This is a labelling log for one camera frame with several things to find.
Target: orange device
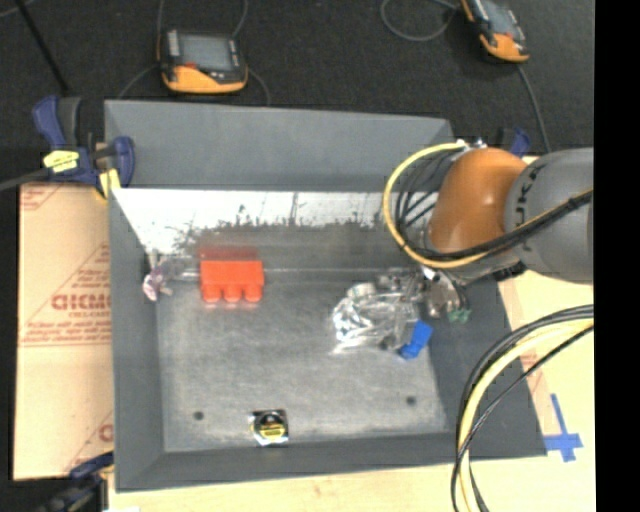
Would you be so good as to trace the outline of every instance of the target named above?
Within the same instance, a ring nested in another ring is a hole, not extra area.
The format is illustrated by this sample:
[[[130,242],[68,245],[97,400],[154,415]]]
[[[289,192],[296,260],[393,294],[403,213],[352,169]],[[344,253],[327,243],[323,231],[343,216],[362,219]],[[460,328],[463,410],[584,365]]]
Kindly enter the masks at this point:
[[[158,41],[165,85],[183,94],[224,94],[242,89],[249,70],[235,39],[170,29]]]
[[[493,0],[461,0],[462,8],[478,32],[490,57],[524,62],[529,58],[525,37],[511,9]]]

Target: cardboard sheet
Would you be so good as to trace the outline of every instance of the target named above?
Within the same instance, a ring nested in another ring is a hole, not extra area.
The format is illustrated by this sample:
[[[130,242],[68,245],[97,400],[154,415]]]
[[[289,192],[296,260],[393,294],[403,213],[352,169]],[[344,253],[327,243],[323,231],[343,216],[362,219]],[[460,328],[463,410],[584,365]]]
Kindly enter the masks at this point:
[[[33,183],[20,193],[15,479],[64,476],[113,446],[106,201]]]

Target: small blue block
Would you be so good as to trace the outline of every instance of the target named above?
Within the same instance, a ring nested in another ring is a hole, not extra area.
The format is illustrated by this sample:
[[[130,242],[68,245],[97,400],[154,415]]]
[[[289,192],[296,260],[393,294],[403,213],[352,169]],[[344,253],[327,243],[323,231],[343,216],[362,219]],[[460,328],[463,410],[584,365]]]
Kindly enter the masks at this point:
[[[400,356],[404,359],[414,359],[418,357],[420,351],[427,346],[427,343],[429,343],[432,332],[433,327],[425,324],[422,320],[418,320],[413,328],[411,341],[400,347]]]

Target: blue tape marking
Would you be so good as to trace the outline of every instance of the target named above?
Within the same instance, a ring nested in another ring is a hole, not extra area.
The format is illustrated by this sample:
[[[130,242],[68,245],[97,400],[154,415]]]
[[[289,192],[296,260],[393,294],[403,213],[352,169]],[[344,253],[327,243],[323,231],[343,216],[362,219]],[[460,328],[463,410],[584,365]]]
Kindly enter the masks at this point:
[[[560,424],[560,434],[544,436],[544,444],[547,448],[547,451],[558,450],[560,455],[562,455],[563,462],[571,462],[576,460],[576,454],[574,450],[576,448],[583,448],[584,445],[580,440],[580,436],[578,434],[569,434],[567,432],[567,425],[564,422],[564,417],[562,416],[562,411],[560,410],[560,402],[558,402],[558,397],[555,393],[551,393],[551,402],[553,403],[553,409],[556,413],[556,417],[558,418],[558,423]]]

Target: black device screen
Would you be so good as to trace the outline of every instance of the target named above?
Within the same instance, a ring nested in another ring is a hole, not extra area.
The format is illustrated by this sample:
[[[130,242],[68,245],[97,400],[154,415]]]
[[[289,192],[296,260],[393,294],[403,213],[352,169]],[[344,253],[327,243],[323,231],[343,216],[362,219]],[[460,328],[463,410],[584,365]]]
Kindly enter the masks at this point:
[[[210,70],[230,71],[233,69],[229,42],[223,37],[180,35],[182,58],[195,62],[198,67]]]

